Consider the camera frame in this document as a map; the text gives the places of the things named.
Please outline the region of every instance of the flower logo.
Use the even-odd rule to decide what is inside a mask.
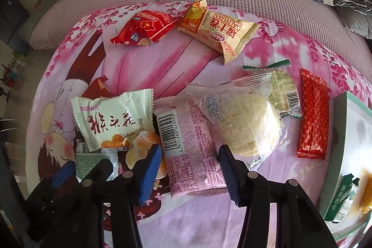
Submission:
[[[154,22],[152,20],[142,21],[141,28],[145,31],[155,31]]]

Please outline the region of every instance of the metal screw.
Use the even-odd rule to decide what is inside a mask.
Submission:
[[[298,185],[298,182],[296,179],[289,179],[288,180],[288,183],[291,185],[291,186],[297,186]]]
[[[83,185],[84,187],[89,187],[89,186],[92,185],[92,183],[93,183],[92,180],[90,180],[90,179],[86,179],[86,180],[84,180],[83,182],[81,182],[81,185]]]
[[[248,177],[251,179],[256,179],[258,177],[258,173],[256,173],[255,171],[250,171],[248,173]]]
[[[129,179],[129,178],[133,177],[133,173],[131,171],[124,171],[123,177],[126,178],[126,179]]]

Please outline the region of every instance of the floor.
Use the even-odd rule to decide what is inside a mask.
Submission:
[[[15,88],[11,89],[13,99],[10,99],[6,104],[3,117],[3,119],[16,119],[15,121],[6,122],[9,128],[17,127],[16,130],[8,131],[7,141],[12,144],[8,145],[11,168],[16,175],[16,180],[24,197],[29,195],[26,179],[26,133],[28,122],[36,89],[54,51],[29,49],[25,80],[20,81]]]

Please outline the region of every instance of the yellow package in box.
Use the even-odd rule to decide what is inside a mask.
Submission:
[[[256,23],[209,11],[206,0],[197,0],[177,28],[223,54],[224,64],[240,54],[257,29]]]

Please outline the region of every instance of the brand logo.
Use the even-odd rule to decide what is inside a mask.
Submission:
[[[220,42],[225,41],[225,37],[222,34],[220,34],[220,33],[212,32],[210,34],[210,36],[211,36],[212,39],[214,39],[216,41],[220,41]]]

